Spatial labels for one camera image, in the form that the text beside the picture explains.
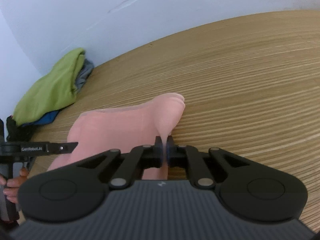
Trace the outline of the person's left hand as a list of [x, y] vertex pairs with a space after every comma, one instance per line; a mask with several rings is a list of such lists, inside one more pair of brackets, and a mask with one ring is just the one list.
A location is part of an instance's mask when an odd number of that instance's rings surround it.
[[3, 193], [8, 201], [18, 204], [18, 190], [20, 186], [27, 181], [28, 174], [28, 170], [25, 167], [22, 167], [19, 171], [19, 176], [15, 178], [6, 180], [1, 175], [1, 185], [6, 186], [6, 188], [3, 190]]

